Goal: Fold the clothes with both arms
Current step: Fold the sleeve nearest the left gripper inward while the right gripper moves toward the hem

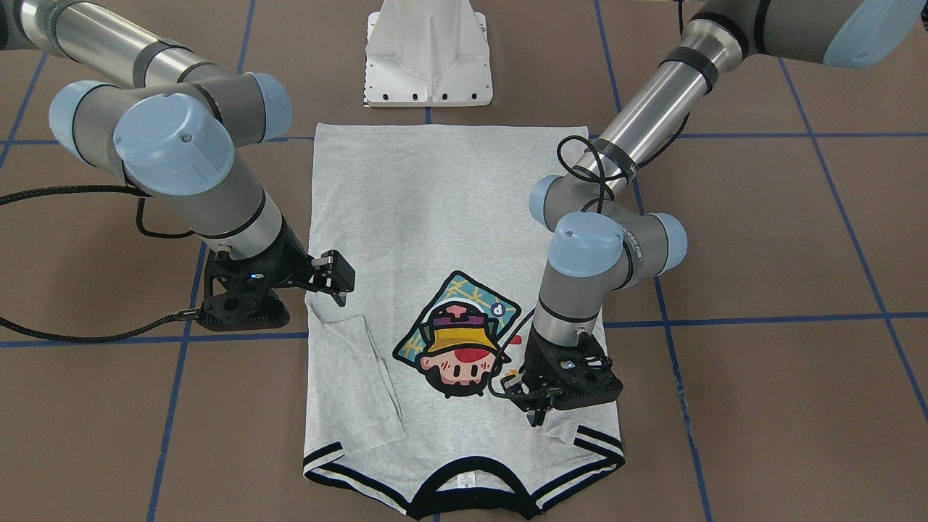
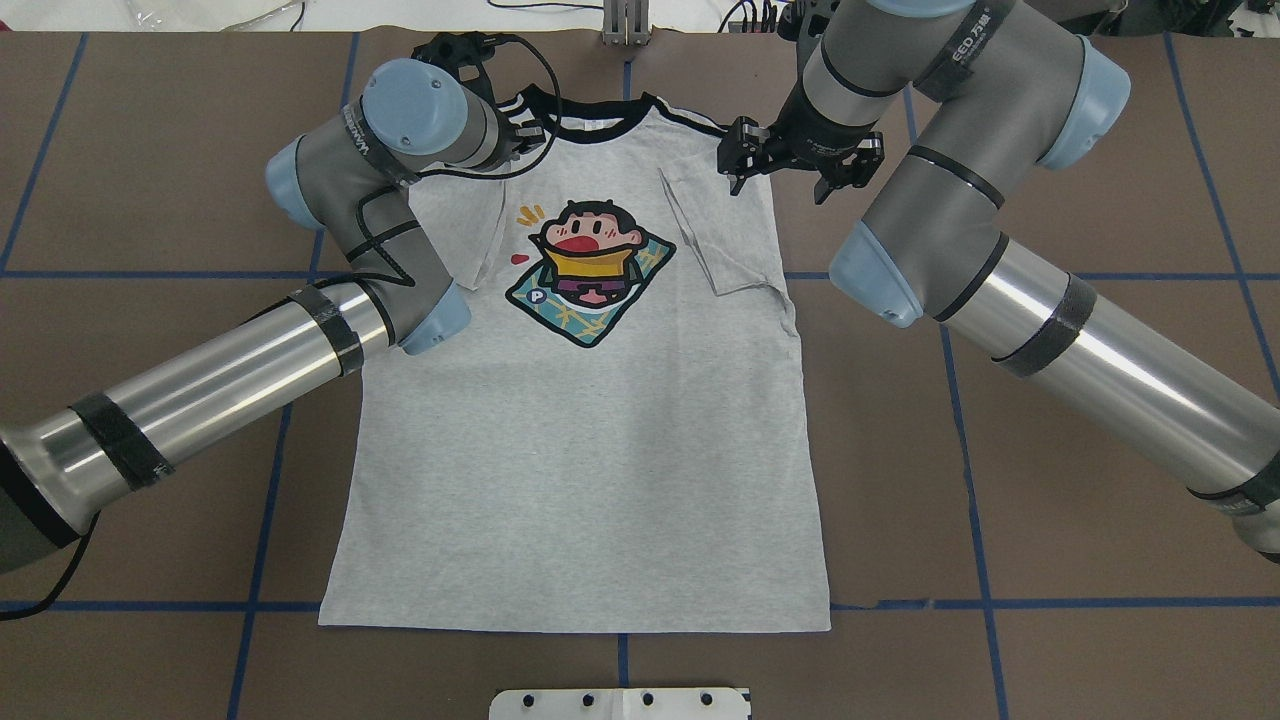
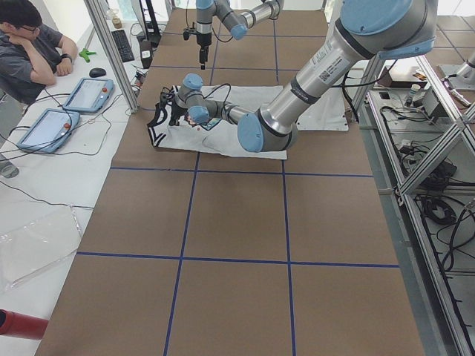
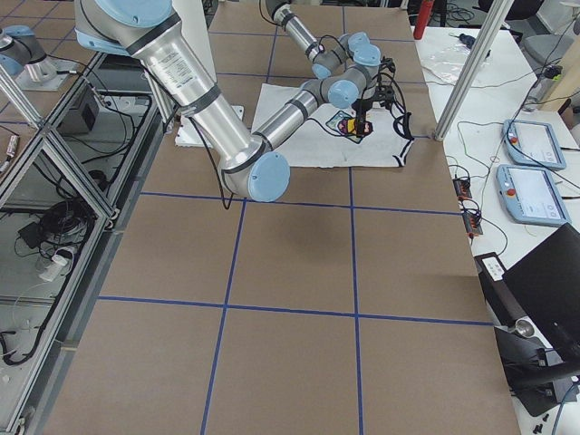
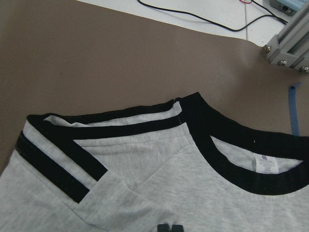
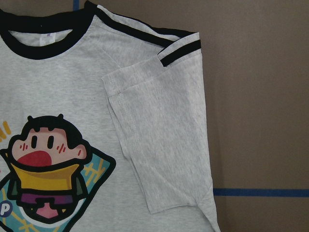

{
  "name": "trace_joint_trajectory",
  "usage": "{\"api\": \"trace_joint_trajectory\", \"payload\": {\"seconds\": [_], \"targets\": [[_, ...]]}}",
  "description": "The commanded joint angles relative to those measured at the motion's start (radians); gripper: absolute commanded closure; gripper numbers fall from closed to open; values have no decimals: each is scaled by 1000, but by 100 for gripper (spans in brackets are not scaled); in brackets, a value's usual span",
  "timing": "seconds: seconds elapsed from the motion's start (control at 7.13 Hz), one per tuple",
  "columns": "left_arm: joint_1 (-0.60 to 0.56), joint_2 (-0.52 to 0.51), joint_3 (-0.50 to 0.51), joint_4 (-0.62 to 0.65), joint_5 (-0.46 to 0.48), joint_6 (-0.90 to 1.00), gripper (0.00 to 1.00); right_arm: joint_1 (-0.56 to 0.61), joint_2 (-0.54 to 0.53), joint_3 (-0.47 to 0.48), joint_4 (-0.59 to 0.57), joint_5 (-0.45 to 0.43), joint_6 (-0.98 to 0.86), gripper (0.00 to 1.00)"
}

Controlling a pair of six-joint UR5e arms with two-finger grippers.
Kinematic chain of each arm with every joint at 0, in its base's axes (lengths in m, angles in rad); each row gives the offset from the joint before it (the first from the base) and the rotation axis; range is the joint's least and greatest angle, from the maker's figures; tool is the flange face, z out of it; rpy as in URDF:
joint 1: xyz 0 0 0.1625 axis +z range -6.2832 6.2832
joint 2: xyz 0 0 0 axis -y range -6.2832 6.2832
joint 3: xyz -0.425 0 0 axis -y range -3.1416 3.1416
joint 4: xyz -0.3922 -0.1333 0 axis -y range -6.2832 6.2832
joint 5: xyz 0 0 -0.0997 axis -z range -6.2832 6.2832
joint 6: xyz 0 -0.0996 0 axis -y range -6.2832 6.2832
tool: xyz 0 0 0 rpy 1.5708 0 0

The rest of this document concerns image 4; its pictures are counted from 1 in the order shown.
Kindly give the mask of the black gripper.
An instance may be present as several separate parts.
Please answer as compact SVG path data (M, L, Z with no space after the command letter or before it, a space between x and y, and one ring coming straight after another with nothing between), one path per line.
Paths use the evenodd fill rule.
M353 103L353 110L355 111L355 131L358 138L365 136L366 129L366 113L372 108L374 103L375 90L366 90L362 96Z

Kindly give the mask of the neighbouring robot arm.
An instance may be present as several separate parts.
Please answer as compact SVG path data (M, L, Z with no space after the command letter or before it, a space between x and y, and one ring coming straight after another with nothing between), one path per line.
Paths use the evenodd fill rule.
M56 92L66 78L26 25L1 29L1 65L25 91Z

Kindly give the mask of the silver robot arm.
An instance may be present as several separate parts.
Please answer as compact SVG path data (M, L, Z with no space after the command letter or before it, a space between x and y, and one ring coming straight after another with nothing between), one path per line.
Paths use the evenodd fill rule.
M335 70L348 61L371 69L380 66L381 51L371 43L365 32L343 34L340 37L315 37L292 11L290 1L260 1L259 4L265 4L270 21L281 27L302 50L317 79L331 77Z
M289 2L266 10L304 51L314 79L257 130L249 131L182 34L169 1L77 1L78 43L90 50L129 56L175 100L220 156L217 178L235 195L272 202L286 191L290 165L276 148L321 105L368 111L381 63L380 49L364 32L345 34L327 51L295 15Z

